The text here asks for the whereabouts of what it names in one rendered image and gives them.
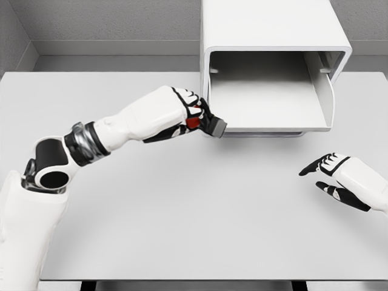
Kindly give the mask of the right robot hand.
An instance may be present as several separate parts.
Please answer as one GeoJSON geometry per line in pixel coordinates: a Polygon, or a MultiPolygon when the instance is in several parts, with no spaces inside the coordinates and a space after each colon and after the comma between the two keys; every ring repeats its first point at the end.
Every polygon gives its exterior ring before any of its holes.
{"type": "Polygon", "coordinates": [[[368,212],[380,211],[381,192],[388,185],[388,180],[370,168],[362,160],[342,155],[328,153],[300,171],[299,176],[322,172],[333,178],[339,186],[318,181],[316,186],[337,201],[368,212]]]}

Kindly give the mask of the white cabinet drawer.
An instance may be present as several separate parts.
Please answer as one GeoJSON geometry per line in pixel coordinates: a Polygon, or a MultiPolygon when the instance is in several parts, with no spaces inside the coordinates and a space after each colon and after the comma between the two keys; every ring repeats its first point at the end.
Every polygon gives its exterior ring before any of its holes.
{"type": "Polygon", "coordinates": [[[300,135],[331,130],[335,97],[324,73],[269,80],[227,80],[217,74],[210,79],[209,106],[227,123],[228,135],[300,135]]]}

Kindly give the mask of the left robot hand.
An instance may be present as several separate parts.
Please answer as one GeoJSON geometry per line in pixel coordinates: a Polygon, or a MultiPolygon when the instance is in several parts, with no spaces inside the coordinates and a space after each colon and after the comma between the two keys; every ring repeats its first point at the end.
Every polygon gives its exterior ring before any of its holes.
{"type": "Polygon", "coordinates": [[[194,132],[186,127],[189,107],[208,105],[204,98],[193,91],[169,86],[162,86],[141,100],[156,102],[156,110],[146,113],[140,122],[147,129],[142,134],[144,143],[164,141],[194,132]]]}

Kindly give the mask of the white tabletop storage cabinet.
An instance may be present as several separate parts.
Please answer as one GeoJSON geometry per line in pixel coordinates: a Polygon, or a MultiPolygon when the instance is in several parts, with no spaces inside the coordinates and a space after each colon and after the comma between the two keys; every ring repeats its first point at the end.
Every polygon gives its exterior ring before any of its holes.
{"type": "Polygon", "coordinates": [[[324,73],[333,86],[351,54],[330,0],[201,0],[201,93],[208,105],[212,75],[269,80],[324,73]]]}

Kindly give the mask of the red and grey load switch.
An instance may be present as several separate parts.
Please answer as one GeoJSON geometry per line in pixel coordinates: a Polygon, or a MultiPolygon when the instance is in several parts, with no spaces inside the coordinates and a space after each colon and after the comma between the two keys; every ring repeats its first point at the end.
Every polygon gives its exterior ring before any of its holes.
{"type": "Polygon", "coordinates": [[[190,131],[200,130],[203,133],[221,138],[227,127],[227,123],[216,117],[209,109],[208,105],[189,107],[189,113],[186,119],[186,127],[190,131]]]}

